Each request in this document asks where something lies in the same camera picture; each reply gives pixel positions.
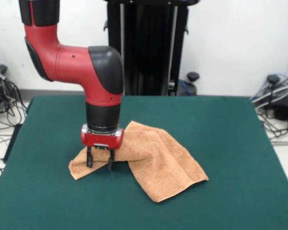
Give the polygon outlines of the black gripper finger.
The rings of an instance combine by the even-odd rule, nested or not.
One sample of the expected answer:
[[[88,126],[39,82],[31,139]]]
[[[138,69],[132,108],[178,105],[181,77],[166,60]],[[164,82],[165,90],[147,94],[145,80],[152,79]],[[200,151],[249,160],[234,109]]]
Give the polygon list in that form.
[[[115,158],[115,150],[113,149],[110,149],[110,157],[108,159],[108,170],[109,171],[112,171],[112,168],[113,168],[113,164],[114,164],[114,158]]]
[[[87,163],[87,167],[93,167],[93,156],[92,156],[92,147],[91,146],[87,146],[86,163]]]

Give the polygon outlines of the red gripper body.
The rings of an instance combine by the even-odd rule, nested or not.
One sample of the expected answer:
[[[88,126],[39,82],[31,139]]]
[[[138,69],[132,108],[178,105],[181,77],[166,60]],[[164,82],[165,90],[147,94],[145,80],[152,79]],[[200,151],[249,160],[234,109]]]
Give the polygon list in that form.
[[[84,146],[116,150],[121,147],[123,137],[123,128],[118,128],[116,131],[111,133],[97,133],[89,130],[88,125],[84,124],[81,129],[81,141]]]

